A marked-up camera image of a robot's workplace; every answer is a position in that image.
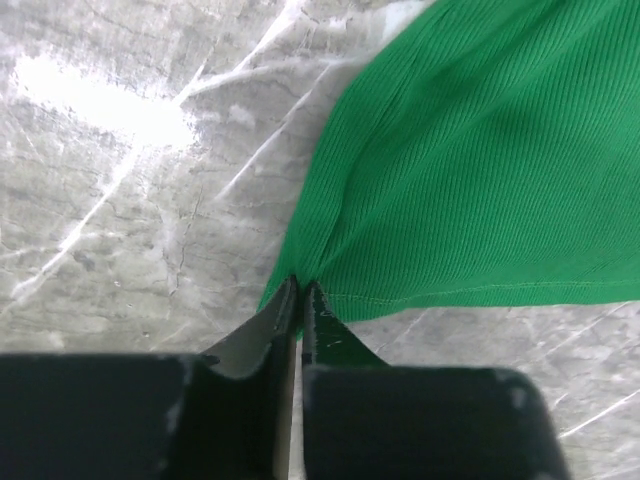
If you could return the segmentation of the green tank top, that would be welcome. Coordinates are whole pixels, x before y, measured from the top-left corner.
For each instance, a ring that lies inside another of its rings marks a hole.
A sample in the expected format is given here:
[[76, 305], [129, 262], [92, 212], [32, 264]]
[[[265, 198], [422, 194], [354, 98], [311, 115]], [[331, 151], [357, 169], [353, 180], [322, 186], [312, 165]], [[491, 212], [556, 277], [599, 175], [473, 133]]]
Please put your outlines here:
[[639, 297], [639, 5], [438, 1], [344, 90], [264, 293], [345, 321]]

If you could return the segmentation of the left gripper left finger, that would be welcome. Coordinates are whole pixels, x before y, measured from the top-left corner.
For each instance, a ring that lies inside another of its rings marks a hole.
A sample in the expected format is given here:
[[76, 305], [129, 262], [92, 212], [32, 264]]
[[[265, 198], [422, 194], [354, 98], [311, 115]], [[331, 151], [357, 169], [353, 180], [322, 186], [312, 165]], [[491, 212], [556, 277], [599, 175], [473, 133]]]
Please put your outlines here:
[[283, 479], [298, 284], [203, 352], [1, 358], [5, 479]]

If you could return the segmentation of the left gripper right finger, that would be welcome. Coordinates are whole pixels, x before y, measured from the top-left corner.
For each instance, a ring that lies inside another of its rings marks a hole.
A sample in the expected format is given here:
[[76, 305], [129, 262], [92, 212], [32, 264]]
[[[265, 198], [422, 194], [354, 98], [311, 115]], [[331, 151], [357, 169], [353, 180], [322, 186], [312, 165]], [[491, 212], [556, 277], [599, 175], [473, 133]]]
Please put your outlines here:
[[311, 284], [303, 303], [310, 479], [566, 479], [547, 405], [519, 371], [387, 364]]

